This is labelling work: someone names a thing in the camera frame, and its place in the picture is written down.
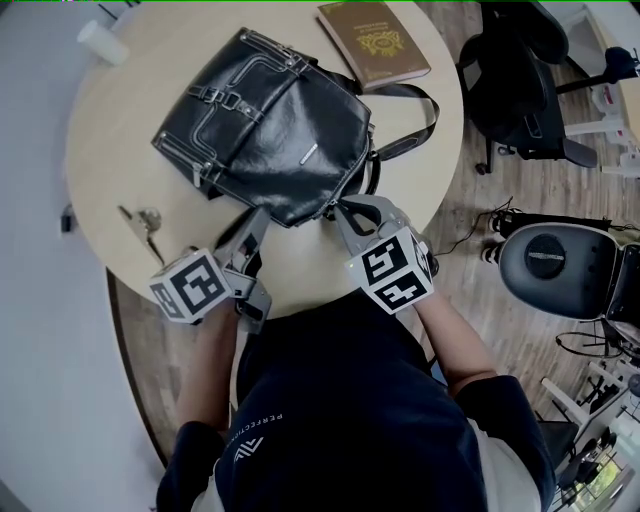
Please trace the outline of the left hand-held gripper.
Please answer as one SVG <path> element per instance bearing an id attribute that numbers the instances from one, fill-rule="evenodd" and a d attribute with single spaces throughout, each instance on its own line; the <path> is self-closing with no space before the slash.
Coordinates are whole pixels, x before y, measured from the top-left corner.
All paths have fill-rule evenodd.
<path id="1" fill-rule="evenodd" d="M 270 220 L 264 207 L 246 210 L 218 239 L 216 256 L 255 257 Z M 198 324 L 230 299 L 241 316 L 242 329 L 257 334 L 271 307 L 271 297 L 257 278 L 229 266 L 219 267 L 206 248 L 191 251 L 163 268 L 149 280 L 149 288 L 164 315 L 183 324 Z"/>

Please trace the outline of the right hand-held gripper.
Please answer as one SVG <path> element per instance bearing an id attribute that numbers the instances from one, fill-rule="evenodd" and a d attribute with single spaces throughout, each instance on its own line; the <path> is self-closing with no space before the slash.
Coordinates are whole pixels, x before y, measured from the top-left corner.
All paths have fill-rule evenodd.
<path id="1" fill-rule="evenodd" d="M 388 314 L 399 312 L 435 290 L 428 248 L 411 227 L 402 227 L 379 240 L 378 228 L 403 217 L 389 199 L 378 195 L 344 196 L 334 208 L 345 246 L 355 255 L 345 263 L 348 275 Z"/>

